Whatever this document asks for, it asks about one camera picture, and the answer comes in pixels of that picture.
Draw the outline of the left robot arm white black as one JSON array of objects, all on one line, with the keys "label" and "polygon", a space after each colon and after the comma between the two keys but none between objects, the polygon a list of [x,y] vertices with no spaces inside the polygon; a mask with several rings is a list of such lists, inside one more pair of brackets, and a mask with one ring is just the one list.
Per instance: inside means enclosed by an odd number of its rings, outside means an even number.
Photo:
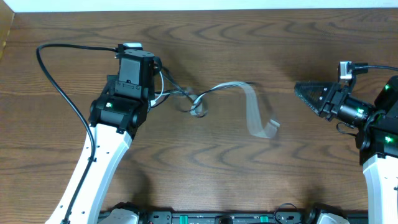
[{"label": "left robot arm white black", "polygon": [[140,44],[117,49],[119,72],[111,75],[90,107],[81,156],[48,223],[96,223],[109,185],[155,100],[160,63]]}]

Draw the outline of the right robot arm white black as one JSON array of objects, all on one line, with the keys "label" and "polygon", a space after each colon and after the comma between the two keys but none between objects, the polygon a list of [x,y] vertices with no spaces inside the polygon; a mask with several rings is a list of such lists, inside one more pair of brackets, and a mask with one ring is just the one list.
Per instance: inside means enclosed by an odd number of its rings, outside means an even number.
[{"label": "right robot arm white black", "polygon": [[358,132],[368,190],[370,223],[397,223],[397,77],[391,77],[373,104],[352,96],[355,81],[298,82],[294,93],[319,117],[336,118]]}]

